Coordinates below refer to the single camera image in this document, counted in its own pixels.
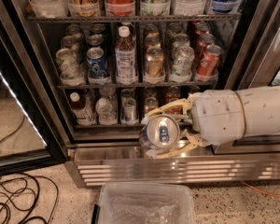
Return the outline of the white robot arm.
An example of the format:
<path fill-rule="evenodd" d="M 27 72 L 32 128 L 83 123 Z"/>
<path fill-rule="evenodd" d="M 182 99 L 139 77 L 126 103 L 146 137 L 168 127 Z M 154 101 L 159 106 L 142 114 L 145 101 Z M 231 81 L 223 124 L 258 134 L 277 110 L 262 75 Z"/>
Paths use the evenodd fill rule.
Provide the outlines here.
<path fill-rule="evenodd" d="M 280 86 L 195 92 L 142 119 L 139 143 L 154 159 L 280 131 Z"/>

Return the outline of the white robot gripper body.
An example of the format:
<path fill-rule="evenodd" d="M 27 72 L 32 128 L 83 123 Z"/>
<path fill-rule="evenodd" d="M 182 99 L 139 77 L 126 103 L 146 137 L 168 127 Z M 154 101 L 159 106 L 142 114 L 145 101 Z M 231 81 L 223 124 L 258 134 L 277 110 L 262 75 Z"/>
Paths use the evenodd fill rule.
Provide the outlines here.
<path fill-rule="evenodd" d="M 192 128 L 207 143 L 221 145 L 244 136 L 244 110 L 235 91 L 207 90 L 192 98 Z"/>

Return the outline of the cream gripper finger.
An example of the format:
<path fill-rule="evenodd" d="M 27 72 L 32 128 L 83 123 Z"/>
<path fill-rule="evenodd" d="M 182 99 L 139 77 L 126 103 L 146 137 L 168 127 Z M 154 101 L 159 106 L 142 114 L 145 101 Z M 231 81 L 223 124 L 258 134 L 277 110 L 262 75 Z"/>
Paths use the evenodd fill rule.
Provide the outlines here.
<path fill-rule="evenodd" d="M 159 114 L 166 114 L 173 107 L 178 107 L 182 109 L 182 113 L 178 115 L 173 115 L 174 119 L 182 119 L 185 122 L 192 122 L 192 115 L 190 114 L 190 110 L 193 108 L 193 98 L 182 98 L 177 99 L 173 102 L 170 102 L 166 105 L 162 105 L 161 107 L 155 108 L 148 113 L 141 120 L 141 124 L 147 124 L 154 116 Z"/>
<path fill-rule="evenodd" d="M 172 147 L 165 150 L 150 149 L 147 151 L 147 155 L 153 159 L 165 159 L 172 158 L 182 153 L 196 149 L 197 147 L 207 147 L 210 143 L 202 138 L 199 133 L 190 133 L 187 129 L 181 132 L 179 138 L 186 137 L 186 144 L 179 147 L 180 141 L 178 141 Z"/>

